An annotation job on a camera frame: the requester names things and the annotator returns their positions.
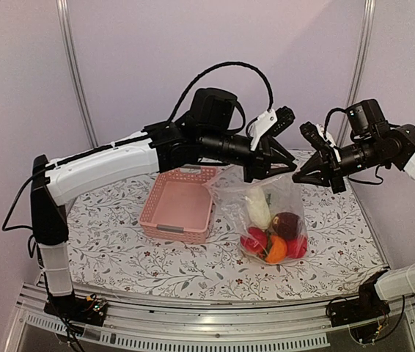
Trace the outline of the red toy fruit front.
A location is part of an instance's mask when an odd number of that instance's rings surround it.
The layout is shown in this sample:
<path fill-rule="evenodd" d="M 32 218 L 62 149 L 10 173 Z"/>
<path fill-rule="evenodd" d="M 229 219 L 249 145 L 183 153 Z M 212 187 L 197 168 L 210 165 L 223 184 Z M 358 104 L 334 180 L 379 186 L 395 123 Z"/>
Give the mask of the red toy fruit front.
<path fill-rule="evenodd" d="M 247 235 L 240 237 L 240 244 L 248 253 L 259 254 L 268 246 L 268 236 L 257 227 L 249 227 Z"/>

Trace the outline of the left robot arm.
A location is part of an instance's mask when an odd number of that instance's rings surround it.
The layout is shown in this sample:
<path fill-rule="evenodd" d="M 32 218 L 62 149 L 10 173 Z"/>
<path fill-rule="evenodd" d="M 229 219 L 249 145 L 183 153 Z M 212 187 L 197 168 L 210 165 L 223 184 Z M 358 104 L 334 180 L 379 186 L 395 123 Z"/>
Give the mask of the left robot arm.
<path fill-rule="evenodd" d="M 35 158 L 32 176 L 24 183 L 30 191 L 30 230 L 42 258 L 48 295 L 66 318 L 82 311 L 67 259 L 65 206 L 71 199 L 128 177 L 168 172 L 203 158 L 242 166 L 247 183 L 295 170 L 293 156 L 276 139 L 295 119 L 290 108 L 267 109 L 231 128 L 235 111 L 242 111 L 242 106 L 234 94 L 199 89 L 184 114 L 147 125 L 127 139 L 55 161 L 44 155 Z"/>

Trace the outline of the dark purple toy fruit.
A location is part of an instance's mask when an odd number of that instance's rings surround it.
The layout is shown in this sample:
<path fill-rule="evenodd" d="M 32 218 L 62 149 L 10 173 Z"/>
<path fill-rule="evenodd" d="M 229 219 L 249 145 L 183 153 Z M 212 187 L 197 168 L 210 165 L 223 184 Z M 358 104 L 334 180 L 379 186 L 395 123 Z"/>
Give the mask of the dark purple toy fruit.
<path fill-rule="evenodd" d="M 277 213 L 271 220 L 272 230 L 286 241 L 296 239 L 302 230 L 302 219 L 291 212 Z"/>

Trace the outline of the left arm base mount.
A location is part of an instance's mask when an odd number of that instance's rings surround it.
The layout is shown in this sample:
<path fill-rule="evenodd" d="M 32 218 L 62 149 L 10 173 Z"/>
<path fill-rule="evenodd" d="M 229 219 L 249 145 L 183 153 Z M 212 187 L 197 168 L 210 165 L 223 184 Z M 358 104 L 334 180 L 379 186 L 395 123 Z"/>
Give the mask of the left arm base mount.
<path fill-rule="evenodd" d="M 99 298 L 95 294 L 82 298 L 74 292 L 67 296 L 49 294 L 44 307 L 46 314 L 99 327 L 105 322 L 107 310 L 108 301 L 105 298 Z"/>

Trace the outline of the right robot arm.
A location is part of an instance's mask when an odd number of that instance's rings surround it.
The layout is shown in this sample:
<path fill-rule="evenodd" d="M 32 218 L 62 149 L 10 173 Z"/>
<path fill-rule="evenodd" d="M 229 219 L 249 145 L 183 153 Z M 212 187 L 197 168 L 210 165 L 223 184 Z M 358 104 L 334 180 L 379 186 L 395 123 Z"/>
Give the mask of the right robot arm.
<path fill-rule="evenodd" d="M 328 133 L 328 123 L 336 112 L 343 113 L 350 125 L 351 143 L 344 147 L 337 146 Z M 328 187 L 338 194 L 345 191 L 345 181 L 352 175 L 382 167 L 394 167 L 415 183 L 415 125 L 389 122 L 374 98 L 333 108 L 323 125 L 305 122 L 300 133 L 315 153 L 292 176 L 295 183 Z M 360 285 L 352 313 L 366 320 L 382 303 L 408 295 L 415 295 L 415 263 L 380 272 Z"/>

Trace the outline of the orange toy fruit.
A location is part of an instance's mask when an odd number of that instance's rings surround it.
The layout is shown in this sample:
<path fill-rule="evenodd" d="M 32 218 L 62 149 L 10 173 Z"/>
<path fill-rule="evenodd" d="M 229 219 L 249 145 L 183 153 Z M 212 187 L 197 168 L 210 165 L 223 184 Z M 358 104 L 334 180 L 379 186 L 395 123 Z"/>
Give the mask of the orange toy fruit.
<path fill-rule="evenodd" d="M 265 257 L 268 264 L 277 264 L 283 261 L 287 256 L 287 242 L 278 235 L 271 236 L 271 247 Z"/>

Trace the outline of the pink perforated plastic basket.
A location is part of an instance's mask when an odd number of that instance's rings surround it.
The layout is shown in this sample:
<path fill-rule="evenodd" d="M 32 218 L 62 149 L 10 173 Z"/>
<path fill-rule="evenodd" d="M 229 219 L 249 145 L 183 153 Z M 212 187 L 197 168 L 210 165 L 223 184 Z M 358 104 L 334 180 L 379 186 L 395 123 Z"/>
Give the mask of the pink perforated plastic basket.
<path fill-rule="evenodd" d="M 205 184 L 212 166 L 191 166 L 160 173 L 148 195 L 139 224 L 149 238 L 203 244 L 209 232 L 213 198 Z"/>

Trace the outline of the red toy fruit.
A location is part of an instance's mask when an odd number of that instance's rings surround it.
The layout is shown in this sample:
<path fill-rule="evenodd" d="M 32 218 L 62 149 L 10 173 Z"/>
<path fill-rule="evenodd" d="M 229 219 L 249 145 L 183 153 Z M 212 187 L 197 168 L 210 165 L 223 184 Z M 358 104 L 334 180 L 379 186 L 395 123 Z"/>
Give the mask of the red toy fruit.
<path fill-rule="evenodd" d="M 305 235 L 299 235 L 297 238 L 286 240 L 287 259 L 300 259 L 307 251 L 308 238 Z"/>
<path fill-rule="evenodd" d="M 268 236 L 257 227 L 249 227 L 247 235 L 240 237 L 240 244 L 248 253 L 259 254 L 268 246 Z"/>

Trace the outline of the clear zip top bag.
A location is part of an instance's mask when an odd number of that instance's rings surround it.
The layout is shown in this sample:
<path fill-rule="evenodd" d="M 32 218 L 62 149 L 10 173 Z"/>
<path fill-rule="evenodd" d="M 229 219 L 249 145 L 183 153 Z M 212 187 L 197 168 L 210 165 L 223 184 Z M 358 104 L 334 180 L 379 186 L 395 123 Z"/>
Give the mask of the clear zip top bag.
<path fill-rule="evenodd" d="M 230 166 L 205 184 L 238 235 L 242 253 L 267 265 L 305 257 L 308 232 L 301 187 L 288 174 L 245 183 L 242 171 Z"/>

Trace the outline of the white toy vegetable front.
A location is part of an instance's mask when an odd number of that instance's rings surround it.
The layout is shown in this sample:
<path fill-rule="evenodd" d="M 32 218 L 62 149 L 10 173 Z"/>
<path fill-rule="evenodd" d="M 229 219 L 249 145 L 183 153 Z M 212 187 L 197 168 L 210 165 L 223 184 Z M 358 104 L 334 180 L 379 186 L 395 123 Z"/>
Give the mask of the white toy vegetable front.
<path fill-rule="evenodd" d="M 266 230 L 271 222 L 271 212 L 261 187 L 249 188 L 246 191 L 246 208 L 251 223 Z"/>

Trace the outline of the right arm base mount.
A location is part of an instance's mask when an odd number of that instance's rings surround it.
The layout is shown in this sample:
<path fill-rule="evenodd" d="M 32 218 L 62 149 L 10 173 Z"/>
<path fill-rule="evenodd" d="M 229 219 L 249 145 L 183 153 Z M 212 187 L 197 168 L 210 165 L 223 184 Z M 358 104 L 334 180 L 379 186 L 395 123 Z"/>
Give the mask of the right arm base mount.
<path fill-rule="evenodd" d="M 389 304 L 373 293 L 362 293 L 355 298 L 333 298 L 326 305 L 325 311 L 333 327 L 385 317 L 389 313 Z"/>

